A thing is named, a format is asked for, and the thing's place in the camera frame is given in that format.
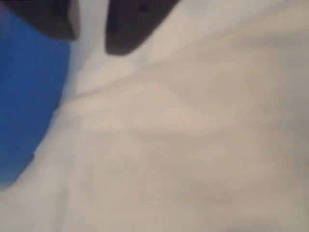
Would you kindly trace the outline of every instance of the dark object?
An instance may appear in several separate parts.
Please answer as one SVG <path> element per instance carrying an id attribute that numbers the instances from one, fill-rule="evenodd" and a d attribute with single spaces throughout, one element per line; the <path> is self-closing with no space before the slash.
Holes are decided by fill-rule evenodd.
<path id="1" fill-rule="evenodd" d="M 138 48 L 180 0 L 110 0 L 106 52 L 127 55 Z"/>
<path id="2" fill-rule="evenodd" d="M 77 0 L 0 0 L 36 30 L 55 39 L 75 40 L 79 33 Z"/>

